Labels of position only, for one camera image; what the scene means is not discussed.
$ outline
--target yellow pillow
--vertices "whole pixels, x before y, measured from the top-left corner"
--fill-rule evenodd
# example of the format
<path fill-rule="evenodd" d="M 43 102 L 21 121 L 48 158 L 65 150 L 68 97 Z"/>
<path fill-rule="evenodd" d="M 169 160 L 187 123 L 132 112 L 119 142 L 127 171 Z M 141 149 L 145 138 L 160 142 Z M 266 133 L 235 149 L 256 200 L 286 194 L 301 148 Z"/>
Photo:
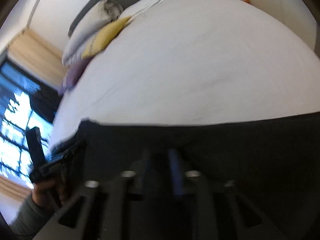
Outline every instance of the yellow pillow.
<path fill-rule="evenodd" d="M 88 43 L 81 58 L 93 57 L 99 52 L 103 51 L 108 44 L 119 34 L 124 28 L 124 25 L 129 21 L 131 16 L 127 16 L 109 23 L 103 27 L 97 35 Z"/>

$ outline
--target purple pillow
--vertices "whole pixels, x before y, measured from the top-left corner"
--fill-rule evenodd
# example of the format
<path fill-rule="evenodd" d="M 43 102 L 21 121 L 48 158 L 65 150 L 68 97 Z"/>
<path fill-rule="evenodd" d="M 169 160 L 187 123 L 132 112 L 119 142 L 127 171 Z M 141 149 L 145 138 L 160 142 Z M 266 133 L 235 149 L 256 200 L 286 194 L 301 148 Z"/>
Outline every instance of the purple pillow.
<path fill-rule="evenodd" d="M 69 70 L 66 76 L 64 77 L 60 88 L 58 89 L 59 96 L 63 95 L 67 90 L 70 90 L 75 87 L 75 85 L 81 78 L 83 72 L 87 68 L 87 65 L 92 59 L 93 57 L 81 59 L 69 67 Z"/>

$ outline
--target window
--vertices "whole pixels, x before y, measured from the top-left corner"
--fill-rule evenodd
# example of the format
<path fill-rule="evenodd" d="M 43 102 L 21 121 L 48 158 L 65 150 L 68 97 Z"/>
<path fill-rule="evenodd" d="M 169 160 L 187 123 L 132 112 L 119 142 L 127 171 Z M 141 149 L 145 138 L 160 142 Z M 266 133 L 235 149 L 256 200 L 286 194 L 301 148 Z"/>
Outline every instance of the window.
<path fill-rule="evenodd" d="M 20 178 L 32 187 L 28 178 L 31 158 L 25 137 L 26 129 L 40 128 L 44 154 L 52 125 L 30 107 L 30 95 L 45 86 L 9 60 L 0 66 L 0 174 Z"/>

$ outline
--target white bed sheet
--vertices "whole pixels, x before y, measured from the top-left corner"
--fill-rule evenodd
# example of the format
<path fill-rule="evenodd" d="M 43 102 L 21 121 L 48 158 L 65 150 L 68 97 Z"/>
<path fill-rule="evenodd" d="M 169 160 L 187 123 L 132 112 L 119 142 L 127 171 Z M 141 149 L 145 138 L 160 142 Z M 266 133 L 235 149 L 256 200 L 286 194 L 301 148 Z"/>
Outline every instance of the white bed sheet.
<path fill-rule="evenodd" d="M 320 110 L 320 61 L 239 0 L 165 0 L 139 15 L 66 93 L 50 146 L 82 119 L 205 125 Z"/>

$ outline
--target person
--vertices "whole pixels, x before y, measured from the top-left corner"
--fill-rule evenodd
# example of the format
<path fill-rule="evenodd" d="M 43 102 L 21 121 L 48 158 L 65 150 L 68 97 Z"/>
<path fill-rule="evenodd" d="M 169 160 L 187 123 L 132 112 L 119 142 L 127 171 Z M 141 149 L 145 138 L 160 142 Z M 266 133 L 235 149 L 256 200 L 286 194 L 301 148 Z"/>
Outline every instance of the person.
<path fill-rule="evenodd" d="M 10 225 L 12 232 L 22 240 L 31 240 L 54 214 L 46 191 L 56 188 L 62 204 L 68 199 L 65 183 L 50 179 L 34 185 L 34 189 L 20 207 L 15 221 Z"/>

